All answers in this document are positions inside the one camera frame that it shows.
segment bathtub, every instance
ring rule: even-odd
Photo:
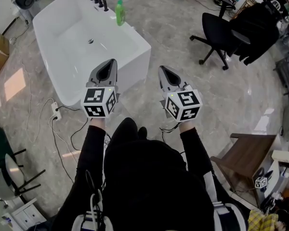
[[[79,107],[91,71],[108,59],[118,62],[118,93],[147,75],[151,46],[129,24],[118,26],[111,9],[97,5],[55,0],[33,19],[45,67],[66,106]]]

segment person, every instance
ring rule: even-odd
[[[219,201],[232,199],[214,175],[209,156],[191,121],[179,124],[188,163],[166,143],[147,139],[147,130],[137,129],[125,118],[114,132],[104,154],[105,120],[94,118],[79,156],[75,183],[60,208],[52,230],[71,230],[78,215],[90,210],[92,190],[105,188],[103,216],[114,231],[214,230],[212,200],[206,190],[207,175],[213,175]]]

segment marble floor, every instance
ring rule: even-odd
[[[114,9],[116,1],[108,0],[111,9]],[[218,10],[212,0],[198,1],[212,10]],[[150,139],[161,140],[159,127],[171,128],[175,125],[174,121],[166,118],[159,103],[162,100],[157,75],[160,65],[171,66],[187,75],[201,92],[204,107],[194,124],[209,156],[220,155],[231,147],[231,133],[278,133],[286,100],[282,96],[280,81],[272,71],[277,60],[274,55],[267,52],[249,66],[233,56],[229,70],[223,71],[223,64],[214,52],[204,65],[199,65],[199,59],[209,52],[210,47],[196,40],[191,42],[189,37],[192,34],[204,37],[202,13],[217,15],[218,11],[209,11],[195,0],[123,2],[127,22],[152,46],[152,51],[145,82],[122,94],[115,112],[107,120],[106,131],[110,135],[126,117],[132,117],[139,127],[147,127]],[[18,36],[24,30],[24,24],[18,20],[6,37]],[[47,216],[52,216],[62,205],[72,182],[61,165],[48,125],[52,115],[52,101],[45,104],[48,98],[60,102],[31,25],[17,39],[9,60],[0,72],[0,126],[4,128],[15,152],[27,148],[26,153],[17,156],[25,166],[27,178],[46,169],[46,173],[37,180],[42,186],[26,193],[25,197],[30,199],[37,196],[39,207]],[[44,104],[40,131],[35,140],[39,130],[39,114]],[[74,158],[69,152],[75,151],[70,137],[85,123],[86,116],[82,111],[62,109],[61,112],[63,118],[55,123],[54,130],[67,145],[58,138],[56,140],[67,172],[74,177],[78,155],[75,154]],[[78,149],[82,147],[87,127],[88,124],[73,137],[74,146]],[[178,130],[166,135],[166,141],[172,148],[183,151],[178,138]]]

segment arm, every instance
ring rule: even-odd
[[[188,171],[203,179],[206,173],[209,171],[213,172],[207,151],[191,121],[181,123],[179,129],[187,159]]]
[[[86,180],[86,170],[91,174],[95,189],[102,186],[105,120],[93,119],[88,128],[77,165],[72,189],[55,218],[52,230],[71,230],[78,215],[90,210],[92,192]]]

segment power strip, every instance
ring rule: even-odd
[[[53,102],[52,103],[53,117],[55,117],[55,116],[57,117],[57,119],[55,121],[59,121],[62,118],[61,112],[58,108],[59,108],[58,103]]]

